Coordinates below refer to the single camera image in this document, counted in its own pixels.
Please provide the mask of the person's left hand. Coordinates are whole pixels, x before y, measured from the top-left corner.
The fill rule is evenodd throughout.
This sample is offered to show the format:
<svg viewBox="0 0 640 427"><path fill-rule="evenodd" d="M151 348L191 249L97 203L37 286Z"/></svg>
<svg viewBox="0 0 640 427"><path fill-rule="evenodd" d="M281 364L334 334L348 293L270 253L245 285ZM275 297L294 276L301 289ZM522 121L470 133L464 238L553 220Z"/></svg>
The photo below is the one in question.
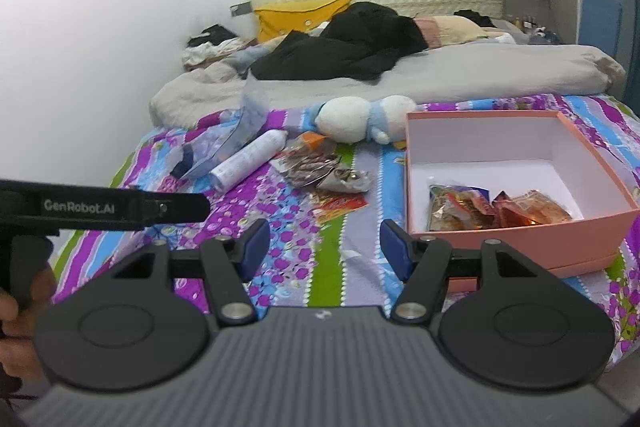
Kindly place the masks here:
<svg viewBox="0 0 640 427"><path fill-rule="evenodd" d="M43 369L32 340L36 323L56 291L54 273L47 265L32 281L32 305L20 311L16 300L1 291L1 365L9 375L23 381L41 381Z"/></svg>

